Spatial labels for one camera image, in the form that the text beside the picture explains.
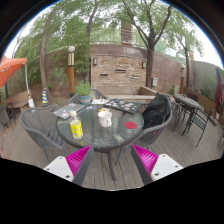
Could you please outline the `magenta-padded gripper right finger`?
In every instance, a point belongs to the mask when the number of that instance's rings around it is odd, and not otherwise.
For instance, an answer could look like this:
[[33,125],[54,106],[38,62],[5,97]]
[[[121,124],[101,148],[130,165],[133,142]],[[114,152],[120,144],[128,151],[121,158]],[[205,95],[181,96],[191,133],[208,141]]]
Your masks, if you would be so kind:
[[144,185],[182,169],[182,166],[167,154],[157,155],[137,145],[131,146],[131,155]]

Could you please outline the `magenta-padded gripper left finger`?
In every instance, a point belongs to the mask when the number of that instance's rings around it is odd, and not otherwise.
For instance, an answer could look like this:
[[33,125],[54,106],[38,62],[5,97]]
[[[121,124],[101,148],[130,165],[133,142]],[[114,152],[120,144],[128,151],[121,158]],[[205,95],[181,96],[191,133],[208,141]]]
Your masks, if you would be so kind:
[[44,170],[81,186],[93,154],[93,146],[89,145],[67,157],[58,156]]

